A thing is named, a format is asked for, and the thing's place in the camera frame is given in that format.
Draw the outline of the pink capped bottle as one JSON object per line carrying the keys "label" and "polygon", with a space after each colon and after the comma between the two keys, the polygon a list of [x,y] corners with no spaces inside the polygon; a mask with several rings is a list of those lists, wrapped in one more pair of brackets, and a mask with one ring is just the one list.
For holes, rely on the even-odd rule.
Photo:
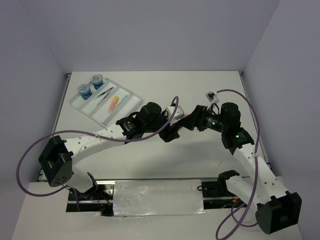
{"label": "pink capped bottle", "polygon": [[181,121],[182,119],[188,117],[190,114],[185,114],[181,119],[179,119],[179,121]]}

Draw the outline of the orange highlighter marker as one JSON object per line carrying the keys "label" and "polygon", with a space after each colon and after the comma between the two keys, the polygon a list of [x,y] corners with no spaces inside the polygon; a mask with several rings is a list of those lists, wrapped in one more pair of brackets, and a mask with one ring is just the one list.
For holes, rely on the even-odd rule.
{"label": "orange highlighter marker", "polygon": [[112,113],[114,111],[114,109],[116,108],[116,105],[119,101],[119,97],[118,96],[115,96],[113,99],[112,99],[112,102],[108,108],[108,112],[109,113]]}

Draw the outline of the blue ink refill pen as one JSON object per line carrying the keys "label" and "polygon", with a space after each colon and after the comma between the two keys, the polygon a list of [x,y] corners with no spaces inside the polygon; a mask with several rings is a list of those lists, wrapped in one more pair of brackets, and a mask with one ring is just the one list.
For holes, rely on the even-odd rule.
{"label": "blue ink refill pen", "polygon": [[112,91],[113,89],[114,89],[114,87],[111,87],[111,88],[109,88],[109,89],[107,89],[107,90],[105,90],[105,91],[101,92],[100,94],[98,94],[98,95],[97,95],[97,98],[100,98],[101,96],[103,96],[103,95],[105,95],[105,94],[109,93],[109,92],[110,92],[110,91]]}

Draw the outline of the blue slime jar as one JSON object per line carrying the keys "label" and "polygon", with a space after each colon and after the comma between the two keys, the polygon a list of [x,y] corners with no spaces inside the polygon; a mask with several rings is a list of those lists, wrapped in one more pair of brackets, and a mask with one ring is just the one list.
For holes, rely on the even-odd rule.
{"label": "blue slime jar", "polygon": [[90,82],[92,83],[94,89],[98,90],[104,84],[104,78],[101,74],[95,74],[91,76]]}
{"label": "blue slime jar", "polygon": [[88,84],[81,84],[78,86],[78,92],[80,94],[80,96],[84,99],[87,100],[91,95],[92,95],[92,91],[91,88]]}

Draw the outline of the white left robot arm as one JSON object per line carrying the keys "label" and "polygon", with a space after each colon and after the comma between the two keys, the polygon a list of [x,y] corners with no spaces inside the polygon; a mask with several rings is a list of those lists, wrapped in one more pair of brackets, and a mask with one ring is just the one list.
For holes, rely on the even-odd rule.
{"label": "white left robot arm", "polygon": [[158,104],[149,102],[140,111],[96,133],[69,139],[59,135],[51,137],[38,160],[50,187],[66,185],[91,200],[97,196],[97,182],[90,172],[79,170],[75,166],[77,163],[101,151],[141,141],[144,134],[164,137],[184,116],[183,109],[176,103],[161,109]]}

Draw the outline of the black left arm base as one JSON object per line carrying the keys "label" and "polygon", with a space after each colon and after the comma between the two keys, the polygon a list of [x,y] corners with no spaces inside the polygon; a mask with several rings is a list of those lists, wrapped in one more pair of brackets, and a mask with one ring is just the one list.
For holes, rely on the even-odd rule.
{"label": "black left arm base", "polygon": [[66,212],[67,213],[98,213],[100,216],[114,216],[113,199],[114,184],[98,184],[98,190],[95,196],[86,198],[84,194],[73,189],[69,190]]}

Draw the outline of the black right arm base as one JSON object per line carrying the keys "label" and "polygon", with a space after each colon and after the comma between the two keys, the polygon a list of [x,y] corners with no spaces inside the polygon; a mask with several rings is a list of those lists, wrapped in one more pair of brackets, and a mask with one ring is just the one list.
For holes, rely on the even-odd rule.
{"label": "black right arm base", "polygon": [[240,199],[233,193],[226,191],[217,180],[202,181],[197,190],[202,193],[205,210],[228,209],[234,203],[237,206],[239,205]]}

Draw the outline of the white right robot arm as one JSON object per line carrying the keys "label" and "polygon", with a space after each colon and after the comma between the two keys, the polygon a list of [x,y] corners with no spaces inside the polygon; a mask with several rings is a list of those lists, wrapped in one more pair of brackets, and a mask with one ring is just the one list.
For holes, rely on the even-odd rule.
{"label": "white right robot arm", "polygon": [[221,134],[223,146],[244,167],[253,184],[247,183],[237,171],[229,170],[219,174],[217,190],[223,196],[234,194],[249,206],[265,234],[298,223],[301,197],[296,192],[289,192],[258,154],[256,142],[241,126],[241,113],[235,103],[224,103],[219,114],[197,105],[178,123],[190,131],[211,129]]}

